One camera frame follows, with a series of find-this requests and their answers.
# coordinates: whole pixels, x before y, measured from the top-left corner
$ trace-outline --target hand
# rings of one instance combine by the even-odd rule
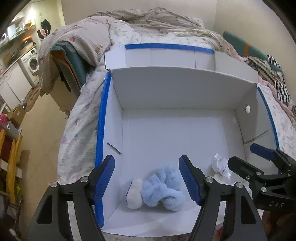
[[[264,211],[262,223],[269,241],[292,241],[296,238],[296,210],[289,213]]]

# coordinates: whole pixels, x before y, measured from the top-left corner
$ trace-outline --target tiled floor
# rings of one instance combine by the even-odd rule
[[[20,229],[23,234],[48,185],[57,180],[59,144],[66,122],[67,116],[59,110],[53,98],[44,95],[38,97],[21,124],[20,168],[23,178],[20,187],[24,204]]]

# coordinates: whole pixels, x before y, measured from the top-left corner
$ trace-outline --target blue gripper pad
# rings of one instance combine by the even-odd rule
[[[102,200],[105,190],[107,188],[107,185],[114,171],[114,168],[115,168],[115,160],[114,160],[114,157],[111,157],[107,165],[105,166],[100,178],[96,183],[95,194],[93,196],[93,200],[95,203]]]
[[[202,200],[200,197],[199,186],[182,157],[179,158],[179,170],[186,184],[191,199],[199,204]]]
[[[250,146],[250,151],[258,156],[261,156],[262,158],[266,160],[273,160],[274,159],[274,153],[271,149],[268,149],[266,147],[260,146],[256,143],[253,143]]]

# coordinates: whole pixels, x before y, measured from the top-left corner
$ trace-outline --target washing machine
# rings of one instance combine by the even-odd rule
[[[31,86],[35,87],[39,82],[38,52],[36,48],[33,48],[25,53],[24,56],[20,58],[18,63]]]

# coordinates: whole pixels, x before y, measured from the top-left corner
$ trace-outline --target round hole in box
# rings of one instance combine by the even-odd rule
[[[250,107],[249,105],[246,104],[246,105],[244,106],[244,111],[247,112],[247,113],[250,113],[250,111],[251,111],[251,107]]]

